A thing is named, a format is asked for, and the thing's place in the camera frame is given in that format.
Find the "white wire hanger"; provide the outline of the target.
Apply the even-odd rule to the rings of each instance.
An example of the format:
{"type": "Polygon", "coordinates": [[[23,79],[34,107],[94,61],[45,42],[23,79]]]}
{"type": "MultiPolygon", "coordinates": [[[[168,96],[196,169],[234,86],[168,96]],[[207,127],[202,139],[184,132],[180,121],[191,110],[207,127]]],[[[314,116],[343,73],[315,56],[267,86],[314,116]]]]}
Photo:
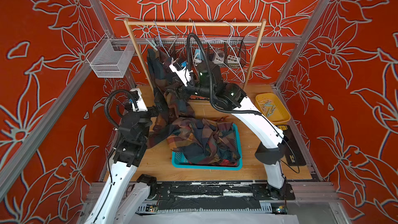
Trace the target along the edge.
{"type": "Polygon", "coordinates": [[[191,40],[190,40],[191,38],[193,38],[196,41],[204,61],[206,61],[206,59],[207,59],[206,52],[204,50],[204,47],[203,47],[202,42],[200,41],[199,37],[193,32],[189,33],[187,36],[187,40],[186,40],[186,43],[187,43],[187,67],[191,67],[191,65],[193,64],[193,61],[194,61],[194,58],[193,58],[193,55],[191,52],[191,40]]]}

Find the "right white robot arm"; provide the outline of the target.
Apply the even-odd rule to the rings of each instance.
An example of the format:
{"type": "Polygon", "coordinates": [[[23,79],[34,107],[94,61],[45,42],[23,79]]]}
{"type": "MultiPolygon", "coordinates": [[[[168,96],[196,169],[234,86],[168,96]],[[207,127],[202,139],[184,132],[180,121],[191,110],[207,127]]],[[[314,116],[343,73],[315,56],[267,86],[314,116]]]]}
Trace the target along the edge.
{"type": "Polygon", "coordinates": [[[186,39],[186,64],[172,61],[170,69],[182,84],[175,91],[178,98],[205,97],[213,109],[232,114],[260,140],[255,157],[263,163],[267,175],[267,191],[274,200],[286,200],[291,186],[286,179],[281,159],[290,149],[289,138],[262,114],[246,92],[235,83],[226,83],[220,67],[208,57],[200,38],[189,33],[186,39]]]}

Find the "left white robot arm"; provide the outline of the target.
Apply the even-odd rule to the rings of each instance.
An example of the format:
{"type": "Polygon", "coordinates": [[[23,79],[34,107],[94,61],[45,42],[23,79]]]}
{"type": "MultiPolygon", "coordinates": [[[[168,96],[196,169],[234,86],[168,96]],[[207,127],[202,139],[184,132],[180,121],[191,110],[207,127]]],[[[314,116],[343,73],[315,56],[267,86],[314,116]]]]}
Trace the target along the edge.
{"type": "Polygon", "coordinates": [[[115,90],[105,100],[104,114],[118,133],[117,144],[108,156],[109,177],[95,206],[86,219],[87,224],[129,224],[145,200],[156,195],[157,179],[141,175],[132,191],[129,183],[147,150],[151,119],[158,116],[160,106],[146,106],[139,88],[115,90]],[[125,114],[117,122],[109,105],[118,94],[125,94],[125,114]]]}

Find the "mint clothespin shirt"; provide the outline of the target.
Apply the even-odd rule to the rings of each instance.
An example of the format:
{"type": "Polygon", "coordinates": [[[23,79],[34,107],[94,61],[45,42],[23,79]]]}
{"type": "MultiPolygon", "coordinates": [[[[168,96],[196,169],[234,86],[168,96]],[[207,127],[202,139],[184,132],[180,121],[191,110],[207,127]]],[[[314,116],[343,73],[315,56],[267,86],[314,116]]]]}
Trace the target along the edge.
{"type": "Polygon", "coordinates": [[[158,51],[157,44],[154,40],[145,39],[146,42],[153,48],[153,50],[158,51]]]}

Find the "dark multicolour plaid shirt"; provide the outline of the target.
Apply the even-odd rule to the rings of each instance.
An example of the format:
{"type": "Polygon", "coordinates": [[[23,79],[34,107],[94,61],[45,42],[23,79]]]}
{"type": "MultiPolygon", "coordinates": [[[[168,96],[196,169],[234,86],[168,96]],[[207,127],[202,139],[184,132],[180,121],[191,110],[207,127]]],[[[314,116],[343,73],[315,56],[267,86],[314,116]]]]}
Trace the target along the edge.
{"type": "Polygon", "coordinates": [[[196,166],[236,167],[241,159],[232,122],[178,118],[166,141],[196,166]]]}

